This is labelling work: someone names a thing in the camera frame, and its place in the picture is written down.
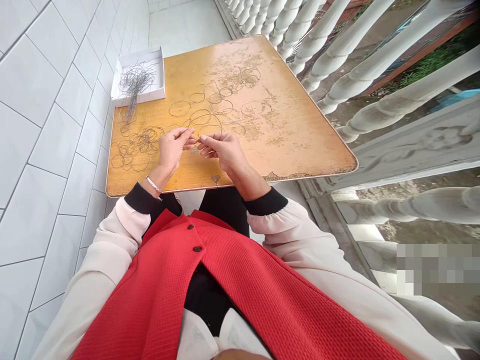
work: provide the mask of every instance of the bracelet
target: bracelet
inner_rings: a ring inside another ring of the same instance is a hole
[[[152,180],[150,180],[149,176],[145,176],[145,179],[148,180],[148,182],[150,183],[151,187],[155,189],[155,191],[158,193],[158,195],[160,195],[162,193],[162,190],[160,190],[157,185],[154,184],[154,182]]]

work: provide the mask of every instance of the cardboard box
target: cardboard box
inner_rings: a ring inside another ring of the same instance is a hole
[[[116,108],[130,104],[131,97],[123,93],[120,88],[120,79],[131,67],[138,64],[142,64],[144,67],[151,66],[151,69],[156,70],[153,84],[143,89],[142,93],[138,95],[138,104],[165,98],[165,71],[162,47],[153,46],[133,54],[121,56],[116,61],[111,87],[111,101]]]

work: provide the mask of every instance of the table top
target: table top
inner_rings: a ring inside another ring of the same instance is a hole
[[[267,181],[352,172],[357,160],[262,35],[164,59],[166,98],[140,103],[125,121],[115,109],[106,192],[127,194],[155,167],[158,139],[173,128],[195,136],[233,132]],[[231,186],[218,159],[184,151],[164,192]]]

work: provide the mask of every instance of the white sleeve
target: white sleeve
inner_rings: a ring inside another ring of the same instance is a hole
[[[280,211],[248,214],[263,246],[299,272],[408,359],[455,359],[397,301],[354,271],[335,237],[321,231],[307,210],[288,199]]]
[[[150,215],[132,209],[122,197],[96,230],[80,270],[73,276],[55,319],[34,360],[69,359],[120,282],[142,243]]]

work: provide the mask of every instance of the red vest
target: red vest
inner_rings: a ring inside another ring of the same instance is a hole
[[[405,359],[255,241],[204,212],[176,217],[167,210],[72,359],[175,360],[187,288],[200,261],[278,360]]]

